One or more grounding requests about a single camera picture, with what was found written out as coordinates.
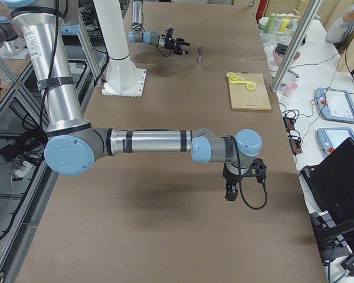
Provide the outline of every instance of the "metal jigger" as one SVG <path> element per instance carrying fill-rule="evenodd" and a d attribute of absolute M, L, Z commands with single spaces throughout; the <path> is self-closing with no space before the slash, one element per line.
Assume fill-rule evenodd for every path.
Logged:
<path fill-rule="evenodd" d="M 197 62 L 198 62 L 198 63 L 201 63 L 201 62 L 202 62 L 203 49 L 204 49 L 204 46 L 203 46 L 203 45 L 199 45 L 199 46 L 198 46 L 198 59 L 197 59 Z"/>

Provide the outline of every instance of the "cable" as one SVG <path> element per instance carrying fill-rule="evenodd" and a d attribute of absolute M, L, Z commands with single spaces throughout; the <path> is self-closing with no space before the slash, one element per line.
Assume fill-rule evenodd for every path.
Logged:
<path fill-rule="evenodd" d="M 35 168 L 35 170 L 34 170 L 34 172 L 33 172 L 33 175 L 32 175 L 31 178 L 30 178 L 31 181 L 33 181 L 34 178 L 35 178 L 35 176 L 38 174 L 38 171 L 39 171 L 39 169 L 40 169 L 40 164 L 41 164 L 41 163 L 37 164 L 37 166 L 36 166 L 36 168 Z M 25 199 L 26 199 L 26 197 L 27 197 L 27 194 L 29 193 L 29 190 L 30 190 L 30 188 L 31 188 L 31 185 L 32 185 L 32 182 L 29 182 L 29 185 L 28 185 L 28 187 L 26 188 L 25 192 L 22 194 L 22 198 L 21 198 L 21 200 L 19 201 L 19 203 L 18 203 L 16 209 L 14 210 L 14 212 L 11 213 L 11 214 L 12 214 L 12 218 L 11 218 L 10 223 L 8 224 L 8 227 L 7 227 L 4 231 L 1 231 L 2 234 L 1 234 L 1 236 L 0 236 L 0 241 L 1 241 L 2 239 L 4 239 L 4 237 L 5 237 L 5 236 L 9 233 L 9 231 L 11 230 L 11 228 L 12 228 L 12 226 L 13 226 L 13 223 L 14 223 L 14 219 L 16 218 L 17 213 L 19 212 L 19 209 L 21 208 L 22 204 L 24 203 L 24 201 L 25 201 Z"/>
<path fill-rule="evenodd" d="M 319 97 L 316 97 L 316 98 L 311 99 L 310 102 L 315 101 L 315 100 L 319 99 L 320 97 L 323 97 L 323 96 L 326 95 L 328 89 L 330 88 L 330 86 L 331 86 L 332 83 L 333 83 L 333 80 L 335 79 L 335 74 L 336 74 L 337 71 L 338 71 L 339 64 L 340 64 L 340 61 L 338 61 L 336 71 L 333 73 L 332 79 L 331 79 L 331 81 L 330 81 L 330 84 L 329 84 L 329 86 L 325 89 L 325 91 L 323 92 L 323 94 L 320 95 Z M 321 112 L 323 111 L 323 109 L 324 109 L 324 107 L 322 107 L 322 108 L 320 109 L 319 114 L 317 115 L 316 119 L 314 119 L 313 122 L 309 124 L 306 133 L 305 133 L 304 136 L 301 138 L 301 143 L 300 143 L 301 145 L 303 145 L 304 138 L 305 138 L 305 136 L 308 134 L 309 129 L 311 128 L 311 126 L 314 124 L 314 122 L 316 122 L 316 121 L 319 119 L 319 117 L 320 117 Z"/>
<path fill-rule="evenodd" d="M 7 165 L 7 164 L 9 164 L 9 162 L 1 162 L 0 161 L 0 165 Z"/>
<path fill-rule="evenodd" d="M 301 66 L 308 66 L 308 65 L 311 65 L 311 66 L 320 65 L 321 63 L 324 63 L 324 62 L 326 62 L 326 61 L 330 61 L 330 60 L 333 59 L 337 54 L 338 54 L 338 53 L 336 53 L 335 55 L 333 55 L 333 56 L 330 57 L 329 59 L 326 59 L 326 60 L 321 61 L 321 62 L 319 62 L 319 63 L 295 65 L 294 67 L 290 67 L 290 69 L 293 69 L 293 68 L 296 68 L 296 67 L 301 67 Z"/>
<path fill-rule="evenodd" d="M 6 40 L 8 40 L 9 39 L 9 34 L 6 32 L 6 30 L 5 29 L 3 29 L 3 27 L 2 26 L 0 26 L 0 29 L 5 33 L 5 36 L 6 36 Z"/>
<path fill-rule="evenodd" d="M 344 272 L 339 278 L 337 278 L 333 283 L 338 283 L 340 282 L 345 276 L 347 276 L 347 273 Z"/>
<path fill-rule="evenodd" d="M 14 114 L 15 114 L 18 118 L 21 119 L 21 121 L 22 121 L 21 126 L 22 126 L 24 129 L 26 129 L 26 130 L 36 129 L 37 126 L 34 125 L 36 122 L 30 117 L 30 115 L 29 115 L 28 113 L 26 113 L 24 116 L 23 116 L 22 114 L 20 114 L 19 111 L 18 111 L 16 108 L 14 108 L 14 106 L 12 106 L 12 103 L 14 103 L 14 102 L 18 103 L 18 101 L 14 100 L 14 101 L 11 102 L 11 104 L 9 105 L 9 108 L 14 112 Z"/>
<path fill-rule="evenodd" d="M 165 55 L 160 49 L 159 47 L 156 46 L 156 49 L 159 50 L 159 52 L 161 53 L 161 55 L 163 55 L 164 57 L 168 58 L 172 55 L 172 50 L 169 50 L 169 54 Z"/>
<path fill-rule="evenodd" d="M 243 192 L 242 192 L 242 187 L 241 187 L 241 185 L 240 185 L 240 195 L 241 195 L 242 201 L 243 201 L 243 202 L 245 203 L 245 205 L 248 206 L 250 209 L 253 209 L 253 210 L 260 210 L 260 209 L 264 208 L 265 205 L 267 204 L 267 191 L 266 191 L 265 180 L 263 180 L 261 184 L 262 184 L 262 188 L 263 188 L 264 194 L 265 194 L 265 201 L 264 201 L 264 203 L 263 203 L 261 206 L 259 206 L 259 207 L 251 206 L 251 205 L 247 202 L 247 200 L 245 199 L 245 196 L 244 196 L 244 194 L 243 194 Z"/>
<path fill-rule="evenodd" d="M 284 111 L 286 111 L 286 110 L 287 110 L 286 105 L 284 105 L 284 104 L 283 104 L 283 103 L 281 103 L 281 102 L 278 102 L 278 103 L 284 107 Z"/>
<path fill-rule="evenodd" d="M 48 76 L 47 79 L 51 79 L 51 75 L 53 73 L 53 68 L 54 68 L 54 60 L 55 60 L 55 53 L 57 52 L 57 44 L 58 44 L 58 30 L 59 30 L 59 16 L 57 15 L 57 11 L 59 10 L 59 0 L 56 0 L 55 3 L 55 12 L 56 12 L 56 20 L 55 20 L 55 38 L 54 38 L 54 46 L 53 46 L 53 50 L 51 52 L 51 59 L 50 59 L 50 66 L 48 69 Z M 49 88 L 45 88 L 44 92 L 43 92 L 43 97 L 42 97 L 42 103 L 41 103 L 41 111 L 40 111 L 40 130 L 41 133 L 47 138 L 46 133 L 43 131 L 43 126 L 42 126 L 42 117 L 43 117 L 43 110 L 44 110 L 44 106 L 45 106 L 45 101 L 46 98 L 48 96 L 48 92 L 49 92 Z"/>
<path fill-rule="evenodd" d="M 348 69 L 349 73 L 351 74 L 352 72 L 351 72 L 351 70 L 350 70 L 350 68 L 349 68 L 349 66 L 348 66 L 348 60 L 346 59 L 347 53 L 348 53 L 348 47 L 346 47 L 346 49 L 345 49 L 345 51 L 344 51 L 343 57 L 344 57 L 344 59 L 345 59 L 346 68 Z M 354 76 L 353 76 L 353 75 L 352 75 L 352 84 L 353 84 L 353 86 L 354 86 Z"/>
<path fill-rule="evenodd" d="M 99 53 L 103 53 L 103 54 L 107 54 L 107 51 L 101 51 L 101 50 L 98 50 L 98 49 L 95 49 L 95 48 L 92 48 L 93 50 L 99 52 Z"/>
<path fill-rule="evenodd" d="M 6 208 L 8 207 L 9 203 L 11 202 L 13 195 L 14 195 L 14 185 L 13 185 L 13 173 L 14 170 L 11 173 L 11 186 L 12 186 L 12 194 L 11 194 L 11 198 L 9 199 L 9 201 L 6 203 L 4 209 L 1 211 L 1 215 L 4 213 L 4 211 L 6 210 Z"/>
<path fill-rule="evenodd" d="M 328 261 L 328 283 L 330 283 L 330 263 L 332 262 L 333 259 L 333 256 L 335 254 L 335 250 L 337 250 L 337 248 L 339 247 L 339 245 L 344 242 L 345 239 L 342 239 L 341 241 L 339 241 L 332 249 L 332 251 L 330 252 L 330 255 L 329 255 L 329 261 Z"/>
<path fill-rule="evenodd" d="M 241 162 L 240 162 L 240 154 L 239 154 L 239 151 L 238 151 L 237 142 L 236 142 L 236 139 L 233 136 L 230 136 L 230 138 L 233 141 L 233 143 L 235 144 L 236 156 L 237 156 L 237 165 L 238 165 L 238 175 L 241 176 Z M 266 191 L 265 180 L 263 180 L 261 184 L 262 184 L 262 187 L 263 187 L 263 190 L 264 190 L 264 194 L 265 194 L 265 201 L 264 201 L 264 203 L 261 206 L 255 207 L 255 206 L 250 205 L 247 202 L 247 200 L 245 199 L 244 193 L 242 191 L 242 186 L 239 183 L 239 191 L 240 191 L 241 199 L 245 203 L 245 205 L 248 206 L 250 209 L 260 210 L 260 209 L 264 208 L 265 205 L 267 204 L 267 191 Z"/>

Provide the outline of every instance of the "white table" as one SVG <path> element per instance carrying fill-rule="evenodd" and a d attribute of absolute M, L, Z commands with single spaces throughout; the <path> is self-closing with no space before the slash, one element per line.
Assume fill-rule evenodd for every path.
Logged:
<path fill-rule="evenodd" d="M 316 19 L 313 20 L 307 32 L 306 44 L 299 49 L 300 58 L 292 65 L 292 67 L 295 65 L 319 63 L 331 58 L 335 54 L 336 55 L 331 60 L 319 65 L 299 66 L 292 69 L 300 76 L 297 81 L 297 84 L 299 85 L 298 89 L 291 97 L 284 96 L 280 90 L 277 92 L 279 102 L 283 103 L 288 110 L 298 109 L 301 114 L 311 116 L 312 106 L 310 100 L 314 98 L 314 92 L 318 87 L 325 88 L 330 86 L 331 88 L 348 90 L 348 92 L 351 93 L 351 98 L 354 102 L 354 84 L 352 82 L 352 77 L 349 73 L 340 73 L 338 71 L 335 73 L 340 55 L 337 53 L 337 49 L 333 44 L 326 42 L 325 37 L 326 31 L 320 21 Z M 278 69 L 278 65 L 273 60 L 273 48 L 274 47 L 270 44 L 264 44 L 265 54 L 268 58 L 268 64 L 272 75 L 274 75 L 275 71 Z M 335 76 L 333 82 L 330 84 L 334 73 Z M 317 165 L 325 158 L 325 154 L 323 153 L 316 137 L 317 129 L 328 127 L 350 127 L 354 131 L 354 124 L 327 121 L 324 120 L 322 116 L 317 119 L 318 115 L 319 109 L 317 105 L 314 105 L 313 115 L 311 117 L 300 116 L 295 124 L 296 130 L 299 131 L 301 136 L 304 136 L 307 133 L 301 147 L 303 153 L 298 154 L 296 159 L 296 169 L 298 171 L 307 165 Z M 302 177 L 300 177 L 300 183 L 309 212 L 320 212 L 320 209 L 316 205 L 316 202 Z M 338 258 L 332 262 L 330 267 L 332 282 L 343 273 L 343 268 L 340 266 L 340 263 L 344 259 L 345 257 Z M 354 283 L 354 277 L 345 277 L 341 282 Z"/>

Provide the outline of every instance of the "person's arm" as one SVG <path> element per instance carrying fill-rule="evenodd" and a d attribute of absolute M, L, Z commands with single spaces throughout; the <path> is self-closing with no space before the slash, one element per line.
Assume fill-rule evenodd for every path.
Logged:
<path fill-rule="evenodd" d="M 331 43 L 343 42 L 354 29 L 354 5 L 344 13 L 342 18 L 339 18 L 329 28 L 326 40 Z"/>

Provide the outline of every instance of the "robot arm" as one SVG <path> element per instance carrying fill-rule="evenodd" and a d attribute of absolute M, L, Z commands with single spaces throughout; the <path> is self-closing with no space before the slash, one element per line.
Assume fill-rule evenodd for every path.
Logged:
<path fill-rule="evenodd" d="M 144 42 L 171 50 L 177 55 L 189 54 L 189 51 L 183 50 L 182 46 L 190 46 L 190 43 L 185 42 L 183 38 L 173 39 L 173 28 L 169 28 L 165 34 L 143 29 L 143 0 L 133 0 L 132 7 L 132 31 L 129 32 L 130 42 Z"/>
<path fill-rule="evenodd" d="M 24 50 L 24 45 L 18 40 L 18 35 L 9 20 L 0 16 L 0 46 L 2 44 L 12 54 Z"/>
<path fill-rule="evenodd" d="M 15 1 L 28 2 L 1 1 L 7 5 L 13 5 Z M 36 3 L 44 1 L 37 0 L 20 8 L 11 6 L 11 16 L 31 47 L 29 51 L 38 88 L 43 96 L 47 94 L 45 106 L 50 124 L 46 131 L 48 143 L 44 156 L 50 168 L 63 175 L 75 176 L 89 170 L 99 158 L 118 153 L 191 152 L 195 162 L 224 162 L 227 200 L 235 200 L 236 185 L 241 184 L 243 177 L 256 177 L 264 185 L 266 167 L 262 160 L 256 159 L 262 140 L 252 130 L 242 130 L 235 137 L 215 137 L 207 129 L 118 131 L 93 128 L 82 115 L 61 34 L 56 28 L 56 15 L 63 14 L 60 6 L 59 9 L 32 6 Z M 49 77 L 52 55 L 54 64 Z"/>

